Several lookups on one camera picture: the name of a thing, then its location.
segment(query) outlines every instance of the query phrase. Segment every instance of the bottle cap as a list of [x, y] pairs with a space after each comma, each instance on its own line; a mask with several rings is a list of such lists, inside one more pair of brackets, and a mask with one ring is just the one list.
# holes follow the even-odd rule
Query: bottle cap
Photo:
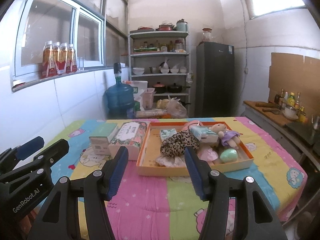
[[113, 71], [115, 74], [121, 73], [121, 64], [120, 63], [114, 63], [113, 64]]

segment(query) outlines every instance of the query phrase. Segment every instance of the green egg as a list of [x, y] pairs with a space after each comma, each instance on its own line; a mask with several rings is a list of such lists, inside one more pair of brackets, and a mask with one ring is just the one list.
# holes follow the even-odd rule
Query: green egg
[[238, 159], [238, 153], [235, 149], [226, 149], [224, 150], [220, 155], [220, 160], [222, 160], [223, 163], [231, 163]]

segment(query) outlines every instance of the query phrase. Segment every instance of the blue gripper pad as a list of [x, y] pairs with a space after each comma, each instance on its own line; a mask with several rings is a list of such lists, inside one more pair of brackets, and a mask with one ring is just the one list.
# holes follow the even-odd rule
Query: blue gripper pad
[[19, 146], [17, 148], [16, 158], [18, 160], [25, 160], [31, 156], [36, 151], [40, 150], [44, 146], [44, 140], [42, 137], [38, 136], [28, 141], [27, 143]]
[[106, 176], [109, 177], [107, 201], [110, 201], [112, 197], [115, 196], [118, 192], [118, 188], [120, 186], [124, 170], [128, 163], [128, 158], [128, 149], [124, 146], [121, 146], [115, 158], [113, 160], [108, 161], [112, 163], [110, 164], [110, 166], [108, 167], [108, 171], [106, 172]]
[[211, 171], [209, 164], [206, 161], [199, 160], [192, 147], [185, 148], [184, 159], [196, 195], [202, 201], [208, 201], [212, 194], [208, 177], [208, 173]]

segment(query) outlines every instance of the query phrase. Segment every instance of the glass cup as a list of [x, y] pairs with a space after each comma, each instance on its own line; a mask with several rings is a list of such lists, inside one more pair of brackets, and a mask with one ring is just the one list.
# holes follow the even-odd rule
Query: glass cup
[[77, 66], [78, 66], [78, 71], [84, 71], [84, 59], [83, 59], [83, 57], [78, 57], [77, 58]]

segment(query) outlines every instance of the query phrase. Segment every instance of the orange tray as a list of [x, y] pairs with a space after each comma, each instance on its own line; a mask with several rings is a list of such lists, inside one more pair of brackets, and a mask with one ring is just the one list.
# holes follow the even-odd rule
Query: orange tray
[[[139, 175], [162, 177], [189, 176], [187, 168], [163, 167], [159, 166], [155, 161], [155, 159], [160, 156], [160, 129], [175, 128], [181, 130], [186, 123], [187, 122], [151, 122], [148, 125], [137, 160], [137, 171]], [[202, 122], [202, 124], [207, 127], [211, 127], [217, 123], [223, 123], [230, 130], [230, 127], [225, 122]], [[238, 160], [236, 162], [221, 164], [208, 162], [210, 167], [220, 172], [249, 168], [254, 158], [242, 142], [239, 146], [239, 149], [237, 149]]]

